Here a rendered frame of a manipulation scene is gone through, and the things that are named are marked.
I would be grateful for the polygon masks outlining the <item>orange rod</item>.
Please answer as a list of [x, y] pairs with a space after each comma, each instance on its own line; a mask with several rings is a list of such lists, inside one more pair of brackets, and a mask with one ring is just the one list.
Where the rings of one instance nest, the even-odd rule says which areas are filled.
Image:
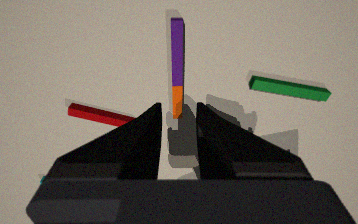
[[173, 119], [182, 119], [182, 87], [172, 86]]

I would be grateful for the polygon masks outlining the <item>red rod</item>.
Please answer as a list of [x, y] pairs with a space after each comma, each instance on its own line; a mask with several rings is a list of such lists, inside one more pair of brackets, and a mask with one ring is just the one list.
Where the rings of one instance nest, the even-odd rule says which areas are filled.
[[68, 115], [117, 127], [120, 127], [135, 119], [134, 117], [117, 114], [76, 103], [71, 103], [71, 105], [68, 107]]

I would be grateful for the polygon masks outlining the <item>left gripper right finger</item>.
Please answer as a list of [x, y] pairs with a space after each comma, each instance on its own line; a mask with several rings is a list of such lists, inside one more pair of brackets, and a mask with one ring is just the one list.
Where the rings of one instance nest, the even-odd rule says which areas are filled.
[[202, 102], [197, 102], [196, 132], [201, 179], [314, 180], [300, 157], [221, 118]]

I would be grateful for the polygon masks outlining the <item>purple rod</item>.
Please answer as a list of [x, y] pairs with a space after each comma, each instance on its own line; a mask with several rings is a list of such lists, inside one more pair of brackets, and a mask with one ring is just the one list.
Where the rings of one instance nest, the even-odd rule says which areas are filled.
[[172, 86], [183, 84], [183, 18], [171, 18]]

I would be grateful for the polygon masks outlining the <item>green rod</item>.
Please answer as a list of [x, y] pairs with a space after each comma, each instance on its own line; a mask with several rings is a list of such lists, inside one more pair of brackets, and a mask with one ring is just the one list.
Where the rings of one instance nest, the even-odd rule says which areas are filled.
[[272, 93], [302, 97], [307, 99], [327, 101], [332, 94], [326, 88], [293, 83], [252, 75], [249, 86], [251, 89]]

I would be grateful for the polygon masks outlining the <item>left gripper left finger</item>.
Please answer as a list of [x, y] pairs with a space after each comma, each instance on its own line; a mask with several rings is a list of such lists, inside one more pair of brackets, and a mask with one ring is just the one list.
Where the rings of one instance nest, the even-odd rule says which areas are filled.
[[52, 177], [158, 179], [161, 138], [162, 106], [157, 102], [134, 120], [58, 157], [44, 180]]

